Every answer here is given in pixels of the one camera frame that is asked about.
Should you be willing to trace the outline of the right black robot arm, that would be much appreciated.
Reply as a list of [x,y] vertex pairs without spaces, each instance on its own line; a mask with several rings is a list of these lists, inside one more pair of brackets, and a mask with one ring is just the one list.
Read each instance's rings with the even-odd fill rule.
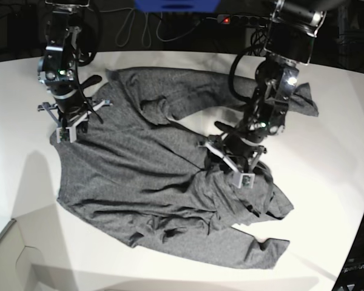
[[163,176],[166,158],[185,169],[203,165],[204,152],[194,150],[199,136],[190,133],[178,143],[172,119],[183,119],[209,107],[228,105],[232,97],[226,75],[175,68],[132,67],[107,72],[107,82],[94,97],[84,88],[101,82],[93,75],[79,83],[77,68],[81,26],[72,6],[56,4],[47,47],[38,69],[39,80],[57,110],[51,142],[58,152],[63,181]]

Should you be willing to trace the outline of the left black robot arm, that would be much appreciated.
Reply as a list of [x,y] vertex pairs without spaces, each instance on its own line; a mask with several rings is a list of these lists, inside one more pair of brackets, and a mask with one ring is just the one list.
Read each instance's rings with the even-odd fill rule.
[[231,127],[221,122],[215,125],[223,131],[210,136],[206,164],[226,164],[235,172],[250,174],[266,153],[262,142],[285,127],[289,100],[298,82],[298,64],[310,62],[318,30],[331,1],[269,1],[272,9],[268,33],[263,44],[265,60],[255,71],[257,83],[251,98],[235,89],[235,71],[241,58],[252,50],[244,49],[234,59],[228,75],[228,87],[233,97],[245,102],[243,119]]

